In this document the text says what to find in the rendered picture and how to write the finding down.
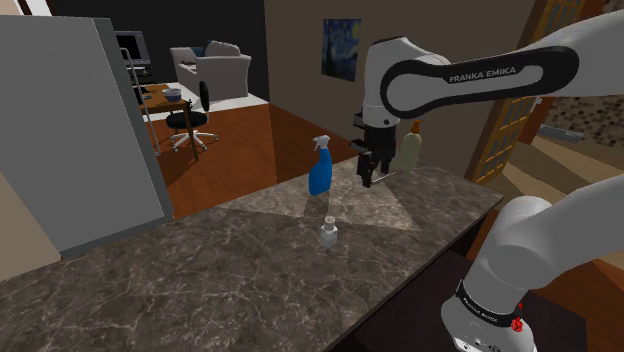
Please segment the dark blue wall painting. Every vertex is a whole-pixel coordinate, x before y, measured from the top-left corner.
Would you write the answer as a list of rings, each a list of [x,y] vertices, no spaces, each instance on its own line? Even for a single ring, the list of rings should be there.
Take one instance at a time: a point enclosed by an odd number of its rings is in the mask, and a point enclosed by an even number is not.
[[[356,80],[360,19],[325,19],[321,73],[354,82]]]

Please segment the black office chair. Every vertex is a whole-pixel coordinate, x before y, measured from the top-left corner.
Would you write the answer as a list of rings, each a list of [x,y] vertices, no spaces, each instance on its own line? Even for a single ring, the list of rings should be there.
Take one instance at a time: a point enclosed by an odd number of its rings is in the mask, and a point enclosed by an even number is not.
[[[203,133],[196,130],[196,127],[203,126],[209,121],[209,91],[208,86],[204,81],[199,82],[199,95],[202,106],[205,108],[204,113],[191,111],[192,103],[190,101],[186,102],[187,108],[190,110],[188,112],[190,127],[192,128],[192,137],[193,140],[196,141],[203,150],[206,150],[206,145],[200,139],[202,137],[213,137],[215,141],[219,140],[219,137],[216,134],[212,133]],[[190,137],[187,133],[178,134],[177,131],[186,127],[185,115],[183,112],[171,113],[165,119],[166,125],[174,129],[176,133],[170,136],[170,140],[173,143],[172,150],[174,152],[178,151],[178,147],[189,140]]]

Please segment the black television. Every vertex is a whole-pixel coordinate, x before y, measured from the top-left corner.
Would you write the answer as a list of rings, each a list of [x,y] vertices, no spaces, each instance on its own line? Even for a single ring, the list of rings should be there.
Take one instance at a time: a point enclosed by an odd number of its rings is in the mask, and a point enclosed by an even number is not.
[[[151,60],[142,31],[115,31],[126,64],[150,65]]]

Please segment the wooden door with glass panes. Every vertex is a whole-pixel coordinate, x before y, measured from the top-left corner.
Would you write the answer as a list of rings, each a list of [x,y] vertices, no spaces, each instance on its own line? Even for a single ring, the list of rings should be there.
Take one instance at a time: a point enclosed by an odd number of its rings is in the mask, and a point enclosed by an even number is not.
[[[602,13],[606,0],[535,0],[518,42],[525,47],[577,21]],[[551,98],[521,97],[494,102],[464,177],[483,185],[498,176],[519,141],[529,143],[551,107]]]

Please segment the blue spray bottle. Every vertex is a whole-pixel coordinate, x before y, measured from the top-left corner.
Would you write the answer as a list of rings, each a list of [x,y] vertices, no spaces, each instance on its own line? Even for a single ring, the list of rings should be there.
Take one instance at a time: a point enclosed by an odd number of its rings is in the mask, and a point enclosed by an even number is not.
[[[328,191],[332,181],[332,159],[328,144],[331,137],[321,135],[313,138],[316,143],[315,151],[319,152],[319,160],[309,172],[308,184],[311,196]]]

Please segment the beige soap dispenser bottle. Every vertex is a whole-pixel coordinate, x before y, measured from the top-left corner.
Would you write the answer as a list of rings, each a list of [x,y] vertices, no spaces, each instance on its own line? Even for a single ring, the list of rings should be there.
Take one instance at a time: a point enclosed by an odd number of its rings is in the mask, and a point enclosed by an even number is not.
[[[405,135],[398,150],[398,154],[393,160],[394,171],[408,172],[416,167],[422,147],[420,124],[420,120],[415,120],[410,132]]]

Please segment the wooden desk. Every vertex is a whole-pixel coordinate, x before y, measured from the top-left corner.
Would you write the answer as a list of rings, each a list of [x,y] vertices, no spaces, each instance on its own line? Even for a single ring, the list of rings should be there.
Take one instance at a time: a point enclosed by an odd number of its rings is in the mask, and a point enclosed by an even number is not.
[[[149,130],[152,135],[152,142],[154,147],[156,148],[156,155],[159,156],[161,154],[161,149],[159,145],[159,140],[156,136],[155,129],[152,124],[151,113],[164,113],[181,110],[185,118],[185,124],[188,132],[191,150],[193,152],[195,161],[198,161],[198,152],[196,150],[196,143],[193,137],[193,129],[190,124],[190,108],[187,102],[184,100],[179,100],[176,102],[168,101],[163,93],[163,90],[167,88],[168,86],[166,84],[148,85],[146,87],[147,93],[141,95],[142,104],[140,105],[140,109],[148,121]]]

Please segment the small white salt shaker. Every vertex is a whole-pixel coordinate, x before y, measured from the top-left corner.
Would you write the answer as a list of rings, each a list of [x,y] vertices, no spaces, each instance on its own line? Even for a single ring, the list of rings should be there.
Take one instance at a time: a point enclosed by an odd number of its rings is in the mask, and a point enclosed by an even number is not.
[[[320,228],[320,243],[325,247],[331,247],[337,242],[338,229],[336,220],[333,216],[326,216],[324,224]]]

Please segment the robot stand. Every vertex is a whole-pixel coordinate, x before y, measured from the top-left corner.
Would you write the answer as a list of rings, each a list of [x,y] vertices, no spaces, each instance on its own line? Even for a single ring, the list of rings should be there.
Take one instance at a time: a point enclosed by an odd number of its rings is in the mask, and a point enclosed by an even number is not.
[[[471,265],[446,251],[328,352],[458,352],[440,307]],[[539,352],[588,352],[584,318],[532,292],[522,303]]]

